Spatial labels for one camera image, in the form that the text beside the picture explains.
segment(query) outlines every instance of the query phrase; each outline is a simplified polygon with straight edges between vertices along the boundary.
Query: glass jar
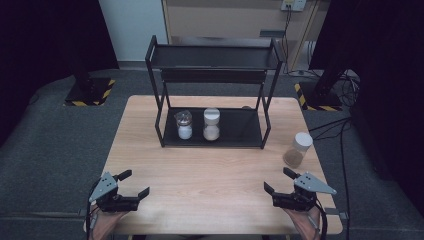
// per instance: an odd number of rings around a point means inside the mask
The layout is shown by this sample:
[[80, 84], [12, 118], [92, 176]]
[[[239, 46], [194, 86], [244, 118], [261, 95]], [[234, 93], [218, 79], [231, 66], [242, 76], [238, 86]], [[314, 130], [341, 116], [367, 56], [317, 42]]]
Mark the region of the glass jar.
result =
[[284, 162], [291, 168], [299, 167], [312, 142], [312, 137], [309, 134], [304, 132], [297, 133], [293, 143], [283, 155]]
[[208, 141], [215, 141], [219, 138], [220, 112], [216, 108], [206, 108], [203, 117], [205, 121], [203, 137]]
[[190, 111], [184, 110], [178, 112], [174, 117], [177, 120], [178, 136], [184, 140], [191, 138], [193, 129], [191, 126], [192, 116]]

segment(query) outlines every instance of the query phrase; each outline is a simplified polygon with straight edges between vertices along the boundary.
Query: white wall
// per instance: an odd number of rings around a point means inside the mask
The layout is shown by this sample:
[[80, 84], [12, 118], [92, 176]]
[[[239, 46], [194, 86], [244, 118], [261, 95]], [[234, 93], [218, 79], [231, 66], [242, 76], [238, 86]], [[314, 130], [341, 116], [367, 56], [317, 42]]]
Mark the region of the white wall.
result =
[[167, 43], [161, 0], [100, 0], [118, 61], [144, 61], [152, 35]]

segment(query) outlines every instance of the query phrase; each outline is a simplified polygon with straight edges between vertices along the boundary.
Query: white lid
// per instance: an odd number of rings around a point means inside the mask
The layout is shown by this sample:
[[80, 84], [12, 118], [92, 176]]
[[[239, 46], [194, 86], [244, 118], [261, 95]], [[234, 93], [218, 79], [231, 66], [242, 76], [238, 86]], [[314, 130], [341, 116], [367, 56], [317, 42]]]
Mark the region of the white lid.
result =
[[208, 125], [216, 125], [219, 123], [219, 110], [216, 108], [206, 108], [204, 112], [205, 123]]
[[306, 152], [308, 148], [312, 145], [312, 142], [313, 140], [311, 135], [304, 132], [300, 132], [296, 134], [293, 141], [293, 145], [297, 150]]

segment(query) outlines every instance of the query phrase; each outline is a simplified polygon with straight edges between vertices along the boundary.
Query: cabinet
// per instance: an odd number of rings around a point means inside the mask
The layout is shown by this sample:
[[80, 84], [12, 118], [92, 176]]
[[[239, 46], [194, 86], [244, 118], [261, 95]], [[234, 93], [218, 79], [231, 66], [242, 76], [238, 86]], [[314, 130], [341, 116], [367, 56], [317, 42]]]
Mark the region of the cabinet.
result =
[[[155, 128], [162, 147], [245, 147], [263, 149], [271, 130], [268, 108], [283, 64], [280, 45], [271, 39], [267, 46], [249, 44], [248, 40], [213, 39], [207, 44], [167, 45], [158, 44], [153, 36], [146, 54], [146, 66], [155, 95], [158, 114]], [[153, 70], [160, 71], [163, 88], [159, 95]], [[268, 96], [264, 94], [264, 82], [268, 71], [274, 76]], [[220, 137], [216, 141], [203, 138], [204, 108], [173, 107], [167, 84], [169, 83], [236, 83], [256, 84], [259, 93], [255, 108], [218, 108]], [[165, 129], [159, 123], [167, 104]], [[266, 131], [261, 132], [258, 109], [263, 107]], [[178, 136], [174, 115], [188, 110], [192, 114], [193, 134], [188, 140]]]

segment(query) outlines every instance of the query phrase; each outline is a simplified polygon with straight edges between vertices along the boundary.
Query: wooden table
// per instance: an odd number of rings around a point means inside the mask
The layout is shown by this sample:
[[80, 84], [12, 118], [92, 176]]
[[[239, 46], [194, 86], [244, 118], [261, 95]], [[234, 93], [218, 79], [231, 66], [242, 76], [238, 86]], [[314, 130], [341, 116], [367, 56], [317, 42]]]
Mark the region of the wooden table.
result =
[[[255, 97], [176, 97], [173, 106], [255, 106]], [[136, 196], [150, 187], [150, 195], [136, 212], [127, 214], [115, 229], [121, 234], [291, 234], [292, 221], [263, 189], [266, 181], [277, 192], [291, 193], [293, 180], [283, 174], [282, 155], [294, 135], [307, 131], [299, 104], [293, 98], [273, 98], [271, 133], [261, 149], [162, 148], [154, 123], [153, 96], [129, 98], [104, 171], [127, 169], [133, 175], [118, 182], [118, 193]], [[298, 173], [309, 171], [325, 182], [312, 146]], [[323, 207], [334, 208], [331, 195], [318, 194]], [[338, 216], [328, 216], [328, 234], [338, 234]]]

